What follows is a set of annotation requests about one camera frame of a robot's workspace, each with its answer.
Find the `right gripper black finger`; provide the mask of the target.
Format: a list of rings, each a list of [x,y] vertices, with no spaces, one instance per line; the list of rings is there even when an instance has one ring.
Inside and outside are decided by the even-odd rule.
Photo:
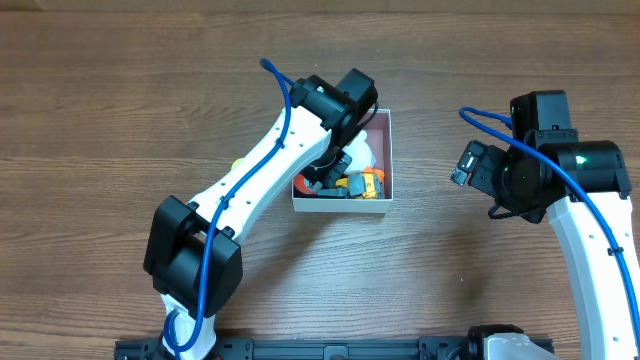
[[[478,156],[473,153],[463,153],[450,176],[450,180],[458,186],[463,186],[473,173]]]
[[[470,141],[462,155],[463,163],[477,163],[485,154],[487,146],[477,140]]]

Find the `orange toy ball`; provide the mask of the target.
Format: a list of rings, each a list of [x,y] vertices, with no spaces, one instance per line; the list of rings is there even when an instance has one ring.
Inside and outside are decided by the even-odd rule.
[[[316,196],[323,185],[320,181],[311,182],[299,173],[294,177],[293,187],[303,196]]]

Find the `white plush duck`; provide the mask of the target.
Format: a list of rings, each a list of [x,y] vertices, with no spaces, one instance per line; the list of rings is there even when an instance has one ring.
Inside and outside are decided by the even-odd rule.
[[[345,176],[362,173],[370,167],[384,181],[384,135],[381,130],[361,130],[343,151],[351,158]]]

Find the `yellow toy truck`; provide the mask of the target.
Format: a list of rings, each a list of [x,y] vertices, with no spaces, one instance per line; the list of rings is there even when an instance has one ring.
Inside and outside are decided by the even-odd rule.
[[[320,198],[382,199],[383,183],[384,173],[378,169],[369,169],[341,177],[332,186],[320,189],[316,195]]]

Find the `yellow wooden rattle drum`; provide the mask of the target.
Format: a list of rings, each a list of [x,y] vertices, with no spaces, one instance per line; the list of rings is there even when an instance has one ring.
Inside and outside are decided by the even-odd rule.
[[[236,167],[238,167],[243,162],[243,160],[244,158],[236,159],[231,165],[231,170],[234,170]]]

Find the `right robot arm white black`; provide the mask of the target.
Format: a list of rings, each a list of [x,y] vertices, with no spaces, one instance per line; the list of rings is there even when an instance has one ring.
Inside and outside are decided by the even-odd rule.
[[[631,184],[617,145],[514,142],[502,150],[471,141],[451,179],[491,197],[494,220],[547,220],[568,271],[582,355],[638,358],[639,261]]]

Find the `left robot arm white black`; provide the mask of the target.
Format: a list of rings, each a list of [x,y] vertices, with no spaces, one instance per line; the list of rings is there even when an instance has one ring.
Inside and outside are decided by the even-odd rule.
[[[276,79],[283,108],[242,162],[190,201],[170,195],[154,212],[143,268],[165,306],[168,359],[211,354],[215,317],[241,282],[251,228],[296,176],[327,177],[378,100],[374,80],[357,69],[336,85],[317,75]]]

